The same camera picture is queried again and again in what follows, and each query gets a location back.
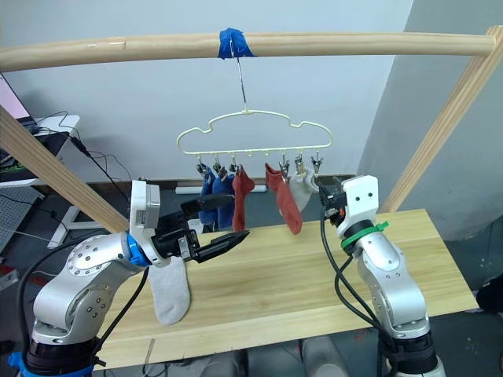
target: blue tape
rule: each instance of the blue tape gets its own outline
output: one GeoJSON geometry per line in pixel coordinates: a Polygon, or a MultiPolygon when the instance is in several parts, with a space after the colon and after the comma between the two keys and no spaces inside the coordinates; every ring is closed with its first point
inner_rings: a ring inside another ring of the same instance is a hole
{"type": "Polygon", "coordinates": [[[220,50],[218,52],[218,57],[220,57],[221,59],[233,58],[233,54],[230,50],[231,39],[233,41],[234,57],[255,56],[248,47],[246,38],[244,37],[243,33],[237,29],[232,29],[231,27],[229,27],[226,30],[220,31],[220,50]]]}
{"type": "Polygon", "coordinates": [[[150,265],[149,260],[145,257],[145,254],[140,250],[136,240],[131,234],[127,234],[127,245],[129,246],[129,251],[131,252],[131,258],[129,262],[134,265],[140,265],[141,267],[146,267],[150,265]]]}
{"type": "MultiPolygon", "coordinates": [[[[28,371],[23,362],[23,355],[21,352],[14,352],[9,355],[9,365],[11,367],[18,367],[21,375],[24,377],[47,377],[46,375],[36,375],[28,371]]],[[[66,373],[65,375],[57,375],[57,377],[83,377],[84,375],[90,375],[93,372],[94,365],[80,369],[79,371],[66,373]]]]}

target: navy sock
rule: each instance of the navy sock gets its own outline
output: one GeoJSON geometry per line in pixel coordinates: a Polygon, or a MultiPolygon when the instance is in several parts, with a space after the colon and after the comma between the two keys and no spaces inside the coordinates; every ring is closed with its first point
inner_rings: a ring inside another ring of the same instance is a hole
{"type": "MultiPolygon", "coordinates": [[[[204,175],[203,189],[201,190],[202,195],[209,195],[213,193],[213,184],[215,183],[215,175],[211,169],[207,169],[207,173],[204,175]]],[[[202,210],[199,213],[199,219],[204,225],[217,224],[218,213],[217,210],[202,210]]]]}
{"type": "MultiPolygon", "coordinates": [[[[213,182],[213,193],[225,193],[234,195],[233,180],[234,174],[227,175],[227,177],[223,181],[220,178],[216,178],[215,182],[213,182]]],[[[219,230],[233,226],[234,202],[226,204],[225,206],[220,206],[217,211],[219,230]]]]}

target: gray sock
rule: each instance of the gray sock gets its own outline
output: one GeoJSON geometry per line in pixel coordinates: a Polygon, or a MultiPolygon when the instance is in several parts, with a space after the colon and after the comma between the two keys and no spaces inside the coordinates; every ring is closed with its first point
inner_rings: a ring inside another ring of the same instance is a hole
{"type": "Polygon", "coordinates": [[[180,321],[190,304],[189,284],[183,259],[171,257],[166,267],[150,266],[150,287],[154,310],[161,324],[167,326],[180,321]]]}

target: red sock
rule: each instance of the red sock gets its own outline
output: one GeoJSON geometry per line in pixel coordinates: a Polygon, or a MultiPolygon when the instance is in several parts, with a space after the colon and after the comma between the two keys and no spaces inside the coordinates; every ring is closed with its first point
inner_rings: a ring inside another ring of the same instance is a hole
{"type": "Polygon", "coordinates": [[[255,182],[252,181],[243,169],[243,165],[239,166],[233,181],[234,189],[234,216],[233,229],[234,232],[244,231],[244,198],[248,193],[255,188],[255,182]]]}
{"type": "Polygon", "coordinates": [[[268,164],[266,164],[266,185],[276,192],[277,206],[280,207],[283,218],[292,233],[299,233],[302,228],[302,216],[299,208],[281,171],[273,169],[268,164]]]}

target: white sock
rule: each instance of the white sock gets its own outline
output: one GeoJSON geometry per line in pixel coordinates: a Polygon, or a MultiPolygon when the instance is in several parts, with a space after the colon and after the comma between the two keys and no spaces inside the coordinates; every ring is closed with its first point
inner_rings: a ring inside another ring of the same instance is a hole
{"type": "Polygon", "coordinates": [[[296,202],[297,208],[302,212],[306,208],[311,194],[319,192],[319,187],[314,183],[314,171],[305,169],[301,174],[296,174],[290,178],[290,191],[296,202]]]}
{"type": "Polygon", "coordinates": [[[183,259],[171,257],[171,263],[166,267],[151,265],[149,280],[157,319],[164,326],[177,323],[185,316],[190,304],[183,259]]]}
{"type": "Polygon", "coordinates": [[[314,170],[306,168],[306,178],[304,182],[306,182],[307,187],[310,188],[312,193],[320,192],[320,188],[316,183],[314,183],[314,179],[317,177],[317,174],[314,173],[314,170]]]}
{"type": "Polygon", "coordinates": [[[299,211],[306,207],[309,198],[311,197],[310,188],[304,183],[306,173],[295,174],[290,178],[290,191],[292,192],[293,199],[296,202],[299,211]]]}

